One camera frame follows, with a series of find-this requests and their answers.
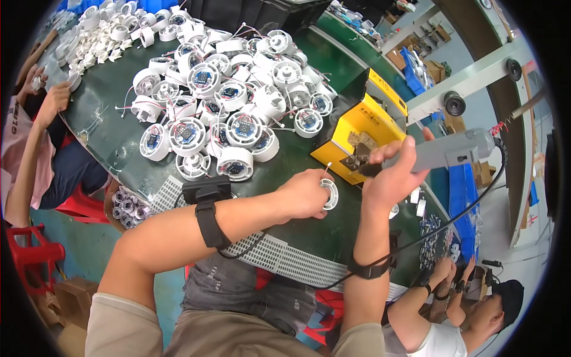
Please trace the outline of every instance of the concrete floor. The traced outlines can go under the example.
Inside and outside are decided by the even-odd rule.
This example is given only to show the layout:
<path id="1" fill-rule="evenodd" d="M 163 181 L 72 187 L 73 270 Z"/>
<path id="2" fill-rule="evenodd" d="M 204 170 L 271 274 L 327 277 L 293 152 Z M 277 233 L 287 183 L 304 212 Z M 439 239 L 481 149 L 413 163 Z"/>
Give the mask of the concrete floor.
<path id="1" fill-rule="evenodd" d="M 47 240 L 64 246 L 66 259 L 60 267 L 69 278 L 81 276 L 88 280 L 101 281 L 115 242 L 121 236 L 119 231 L 109 224 L 75 222 L 69 216 L 54 210 L 30 210 L 30 217 L 35 226 L 40 223 L 46 226 L 44 235 Z M 163 330 L 164 346 L 168 346 L 175 322 L 180 314 L 179 303 L 184 296 L 183 285 L 183 268 L 164 272 L 155 277 L 156 311 Z M 314 313 L 309 326 L 321 327 L 319 325 L 321 316 L 319 313 Z M 311 348 L 315 349 L 320 346 L 318 342 L 303 333 L 297 338 Z"/>

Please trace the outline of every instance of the black cap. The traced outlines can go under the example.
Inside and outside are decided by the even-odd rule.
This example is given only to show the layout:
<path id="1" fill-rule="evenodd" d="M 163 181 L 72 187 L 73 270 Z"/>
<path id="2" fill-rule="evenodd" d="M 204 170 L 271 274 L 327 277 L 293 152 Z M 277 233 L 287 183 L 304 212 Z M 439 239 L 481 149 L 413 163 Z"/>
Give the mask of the black cap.
<path id="1" fill-rule="evenodd" d="M 492 294 L 501 296 L 502 310 L 504 311 L 504 328 L 508 327 L 520 314 L 524 302 L 524 287 L 517 280 L 508 280 L 503 283 L 492 283 Z"/>

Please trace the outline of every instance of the pink shirt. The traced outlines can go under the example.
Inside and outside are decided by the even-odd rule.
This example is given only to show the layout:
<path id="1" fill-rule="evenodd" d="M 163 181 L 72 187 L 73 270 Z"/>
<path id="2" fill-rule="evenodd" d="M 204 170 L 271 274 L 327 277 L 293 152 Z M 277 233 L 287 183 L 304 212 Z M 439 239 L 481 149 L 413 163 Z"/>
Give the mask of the pink shirt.
<path id="1" fill-rule="evenodd" d="M 14 187 L 32 124 L 30 117 L 16 101 L 16 97 L 12 97 L 6 118 L 6 127 L 2 133 L 2 213 L 6 205 L 7 192 Z M 36 210 L 39 208 L 43 194 L 46 193 L 51 185 L 51 180 L 54 178 L 54 172 L 51 169 L 51 160 L 54 155 L 55 147 L 51 143 L 50 134 L 45 131 L 39 148 L 34 192 L 30 202 L 30 206 Z M 10 176 L 9 190 L 5 187 L 8 176 Z"/>

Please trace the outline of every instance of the gray tool handle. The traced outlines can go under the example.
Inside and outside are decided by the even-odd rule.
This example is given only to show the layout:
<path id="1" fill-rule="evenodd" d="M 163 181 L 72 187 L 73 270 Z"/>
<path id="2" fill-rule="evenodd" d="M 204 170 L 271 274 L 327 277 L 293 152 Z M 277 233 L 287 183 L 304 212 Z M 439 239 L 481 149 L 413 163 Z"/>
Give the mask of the gray tool handle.
<path id="1" fill-rule="evenodd" d="M 411 172 L 450 167 L 487 158 L 494 149 L 494 139 L 485 129 L 477 128 L 426 141 L 416 146 L 416 163 Z M 388 169 L 399 160 L 399 153 L 382 162 Z"/>

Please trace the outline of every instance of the beige shirt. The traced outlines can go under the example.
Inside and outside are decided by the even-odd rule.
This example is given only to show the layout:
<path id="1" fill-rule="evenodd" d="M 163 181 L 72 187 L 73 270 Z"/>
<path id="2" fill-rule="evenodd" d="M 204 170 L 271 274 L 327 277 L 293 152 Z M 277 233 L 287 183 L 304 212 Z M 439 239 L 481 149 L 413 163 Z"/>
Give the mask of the beige shirt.
<path id="1" fill-rule="evenodd" d="M 85 343 L 87 357 L 231 356 L 319 357 L 299 340 L 281 333 L 257 317 L 224 311 L 182 312 L 171 343 L 163 351 L 163 333 L 155 312 L 120 298 L 93 295 Z M 381 324 L 347 331 L 333 350 L 334 357 L 384 356 Z"/>

